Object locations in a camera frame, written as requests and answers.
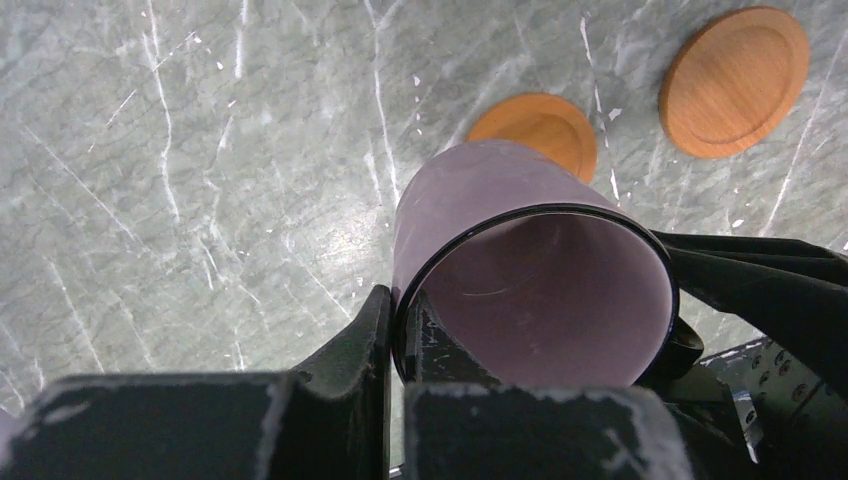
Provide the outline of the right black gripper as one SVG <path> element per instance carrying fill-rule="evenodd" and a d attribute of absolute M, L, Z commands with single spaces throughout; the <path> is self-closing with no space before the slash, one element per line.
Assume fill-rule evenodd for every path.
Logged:
<path fill-rule="evenodd" d="M 847 476 L 847 257 L 800 240 L 659 234 L 679 286 L 762 338 L 702 360 L 763 479 Z"/>

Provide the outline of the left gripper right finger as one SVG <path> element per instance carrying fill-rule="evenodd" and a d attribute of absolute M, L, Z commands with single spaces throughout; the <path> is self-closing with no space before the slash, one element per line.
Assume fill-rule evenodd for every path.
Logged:
<path fill-rule="evenodd" d="M 407 479 L 693 479 L 671 412 L 640 388 L 504 385 L 444 329 L 426 294 L 408 315 Z"/>

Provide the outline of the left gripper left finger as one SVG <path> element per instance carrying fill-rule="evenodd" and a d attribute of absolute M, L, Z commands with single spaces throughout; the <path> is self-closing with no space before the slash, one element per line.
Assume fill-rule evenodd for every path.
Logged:
<path fill-rule="evenodd" d="M 283 371 L 85 375 L 1 424 L 5 479 L 385 479 L 391 296 Z"/>

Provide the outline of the mauve mug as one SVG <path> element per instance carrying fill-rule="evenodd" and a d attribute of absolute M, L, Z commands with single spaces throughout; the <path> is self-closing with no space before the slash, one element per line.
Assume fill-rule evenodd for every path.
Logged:
<path fill-rule="evenodd" d="M 679 315 L 669 249 L 541 153 L 507 140 L 426 161 L 397 205 L 395 365 L 411 382 L 415 310 L 495 379 L 629 386 L 684 375 L 704 345 Z"/>

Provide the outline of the wooden coaster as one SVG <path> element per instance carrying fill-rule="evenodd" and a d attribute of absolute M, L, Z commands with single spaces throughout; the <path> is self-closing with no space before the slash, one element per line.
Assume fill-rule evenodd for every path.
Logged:
<path fill-rule="evenodd" d="M 533 149 L 586 184 L 594 177 L 598 156 L 594 129 L 580 109 L 560 96 L 525 93 L 497 103 L 474 122 L 465 138 L 492 139 Z"/>
<path fill-rule="evenodd" d="M 810 62 L 798 20 L 770 6 L 721 15 L 671 62 L 658 96 L 669 140 L 699 158 L 742 152 L 770 134 L 800 95 Z"/>

